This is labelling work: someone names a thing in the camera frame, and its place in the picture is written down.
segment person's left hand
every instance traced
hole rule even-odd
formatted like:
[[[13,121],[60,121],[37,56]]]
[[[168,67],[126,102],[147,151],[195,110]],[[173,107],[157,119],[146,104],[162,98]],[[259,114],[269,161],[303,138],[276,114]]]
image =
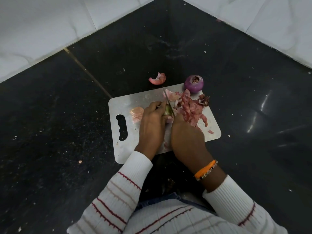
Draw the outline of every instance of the person's left hand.
[[[135,151],[144,154],[150,160],[153,159],[163,142],[166,120],[171,117],[163,116],[166,104],[167,102],[152,102],[143,113],[140,138]]]

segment hand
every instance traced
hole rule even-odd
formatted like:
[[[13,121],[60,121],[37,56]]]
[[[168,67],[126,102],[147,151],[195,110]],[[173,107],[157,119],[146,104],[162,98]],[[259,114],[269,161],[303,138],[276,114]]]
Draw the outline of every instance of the hand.
[[[185,122],[182,114],[178,114],[174,119],[171,129],[171,146],[177,159],[187,166],[193,174],[213,160],[206,149],[204,134],[198,128]],[[222,184],[226,176],[217,165],[202,180],[202,184],[207,192],[212,192]]]
[[[170,116],[163,116],[167,102],[152,102],[143,113],[140,125],[140,138],[135,151],[153,159],[165,136],[166,120]]]
[[[204,134],[185,122],[178,114],[171,129],[171,146],[175,156],[193,173],[207,166],[213,157],[205,146]]]

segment cutting board handle hole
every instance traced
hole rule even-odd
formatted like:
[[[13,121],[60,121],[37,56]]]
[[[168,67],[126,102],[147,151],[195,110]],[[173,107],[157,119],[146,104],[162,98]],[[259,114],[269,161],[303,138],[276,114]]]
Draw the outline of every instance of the cutting board handle hole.
[[[119,114],[116,116],[116,119],[119,125],[119,140],[124,141],[128,137],[126,118],[124,115]]]

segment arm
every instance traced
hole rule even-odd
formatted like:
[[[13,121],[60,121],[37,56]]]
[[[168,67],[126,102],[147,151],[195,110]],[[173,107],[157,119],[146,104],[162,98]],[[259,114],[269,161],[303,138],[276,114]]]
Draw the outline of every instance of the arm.
[[[151,160],[162,144],[168,118],[162,116],[165,106],[166,102],[154,102],[144,110],[135,151],[84,210],[80,220],[67,229],[67,233],[123,232],[138,204],[144,180],[153,166]]]
[[[176,116],[171,133],[174,154],[188,169],[197,173],[213,160],[207,151],[203,133]],[[205,187],[203,197],[211,204],[218,216],[251,233],[287,233],[276,224],[268,212],[255,203],[217,165],[201,183]]]

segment red onion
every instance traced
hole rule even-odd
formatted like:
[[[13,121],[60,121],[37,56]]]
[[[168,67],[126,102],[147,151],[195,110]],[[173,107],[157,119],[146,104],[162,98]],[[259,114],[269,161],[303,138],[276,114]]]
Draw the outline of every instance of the red onion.
[[[190,75],[184,82],[185,89],[197,93],[204,87],[204,80],[199,75]]]

